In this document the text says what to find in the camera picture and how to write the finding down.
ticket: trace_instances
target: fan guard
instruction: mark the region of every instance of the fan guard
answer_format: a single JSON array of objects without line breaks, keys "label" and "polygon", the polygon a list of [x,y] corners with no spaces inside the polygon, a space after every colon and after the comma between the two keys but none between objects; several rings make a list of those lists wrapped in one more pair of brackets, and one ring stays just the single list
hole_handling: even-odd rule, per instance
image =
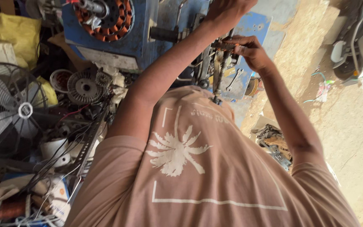
[{"label": "fan guard", "polygon": [[74,73],[67,86],[68,98],[79,105],[94,103],[103,96],[103,87],[96,84],[90,71]]},{"label": "fan guard", "polygon": [[[0,144],[11,153],[23,138],[32,140],[42,130],[37,115],[47,113],[47,98],[41,83],[25,69],[0,63]],[[16,138],[6,138],[13,128]]]}]

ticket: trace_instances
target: blue machine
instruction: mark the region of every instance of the blue machine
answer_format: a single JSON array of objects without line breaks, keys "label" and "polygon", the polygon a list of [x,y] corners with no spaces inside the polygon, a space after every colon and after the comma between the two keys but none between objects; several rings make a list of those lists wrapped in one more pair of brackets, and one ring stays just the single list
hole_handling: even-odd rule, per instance
[{"label": "blue machine", "polygon": [[[173,30],[181,1],[164,0],[158,4],[158,0],[133,0],[134,27],[129,34],[115,42],[103,42],[89,35],[79,24],[73,7],[66,5],[62,9],[65,38],[72,49],[81,57],[84,57],[82,53],[85,54],[85,48],[97,50],[96,53],[111,53],[113,54],[114,67],[139,72],[146,69],[155,59],[173,46],[170,42],[151,40],[149,32],[153,26]],[[190,28],[194,23],[196,14],[206,14],[208,7],[209,1],[207,0],[189,0],[186,2],[180,14],[179,31],[181,32],[183,28]],[[271,18],[249,12],[240,20],[235,29],[235,34],[257,36],[262,44],[270,23]],[[250,77],[254,74],[245,61],[240,61],[235,68],[236,70],[242,68],[244,72],[236,80],[231,91],[226,91],[225,88],[230,84],[235,75],[223,78],[221,97],[241,100],[245,95]]]}]

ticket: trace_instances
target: wrench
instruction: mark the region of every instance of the wrench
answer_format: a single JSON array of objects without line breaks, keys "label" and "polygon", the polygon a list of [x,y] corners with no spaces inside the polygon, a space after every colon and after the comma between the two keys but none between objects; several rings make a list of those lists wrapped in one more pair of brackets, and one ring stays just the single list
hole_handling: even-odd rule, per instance
[{"label": "wrench", "polygon": [[231,91],[232,90],[233,85],[235,84],[235,82],[238,79],[238,77],[240,76],[240,74],[243,73],[243,71],[244,71],[243,69],[238,69],[238,72],[236,73],[235,77],[233,78],[231,84],[228,87],[226,87],[226,90],[227,91]]}]

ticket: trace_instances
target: man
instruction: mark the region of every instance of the man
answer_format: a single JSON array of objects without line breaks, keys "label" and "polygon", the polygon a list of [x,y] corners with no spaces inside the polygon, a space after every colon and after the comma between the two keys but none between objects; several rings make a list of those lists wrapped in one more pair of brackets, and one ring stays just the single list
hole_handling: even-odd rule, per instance
[{"label": "man", "polygon": [[197,86],[168,90],[257,0],[215,0],[200,26],[132,85],[67,227],[359,226],[312,124],[255,37],[229,43],[258,72],[294,160],[290,176]]}]

